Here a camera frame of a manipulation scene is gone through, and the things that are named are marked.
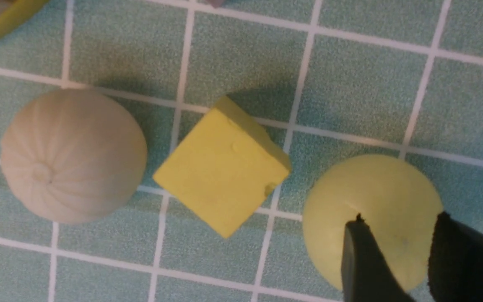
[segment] cube face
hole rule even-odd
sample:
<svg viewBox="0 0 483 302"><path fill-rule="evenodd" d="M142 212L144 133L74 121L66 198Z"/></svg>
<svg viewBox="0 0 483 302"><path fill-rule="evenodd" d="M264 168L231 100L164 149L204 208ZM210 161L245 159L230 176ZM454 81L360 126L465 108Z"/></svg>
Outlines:
<svg viewBox="0 0 483 302"><path fill-rule="evenodd" d="M154 174L223 237L229 237L286 176L288 157L224 97Z"/></svg>

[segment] foam ball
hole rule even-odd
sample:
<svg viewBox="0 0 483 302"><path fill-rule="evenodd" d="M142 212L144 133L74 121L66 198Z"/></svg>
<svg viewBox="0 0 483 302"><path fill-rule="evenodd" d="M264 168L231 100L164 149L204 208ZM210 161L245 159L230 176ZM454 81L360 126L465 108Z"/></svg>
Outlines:
<svg viewBox="0 0 483 302"><path fill-rule="evenodd" d="M434 186L394 157L362 155L332 166L316 182L303 211L303 236L317 270L342 290L344 227L365 219L397 282L409 291L427 273L437 215Z"/></svg>
<svg viewBox="0 0 483 302"><path fill-rule="evenodd" d="M1 147L12 193L34 214L66 224L93 221L126 204L147 158L132 115L92 90L56 90L31 101Z"/></svg>

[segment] yellow bowl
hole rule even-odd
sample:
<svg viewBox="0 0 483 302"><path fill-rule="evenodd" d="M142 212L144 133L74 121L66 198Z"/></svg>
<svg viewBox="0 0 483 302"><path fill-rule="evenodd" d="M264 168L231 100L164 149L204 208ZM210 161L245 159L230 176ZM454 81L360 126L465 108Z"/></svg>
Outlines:
<svg viewBox="0 0 483 302"><path fill-rule="evenodd" d="M49 0L15 0L0 15L0 38L33 17Z"/></svg>

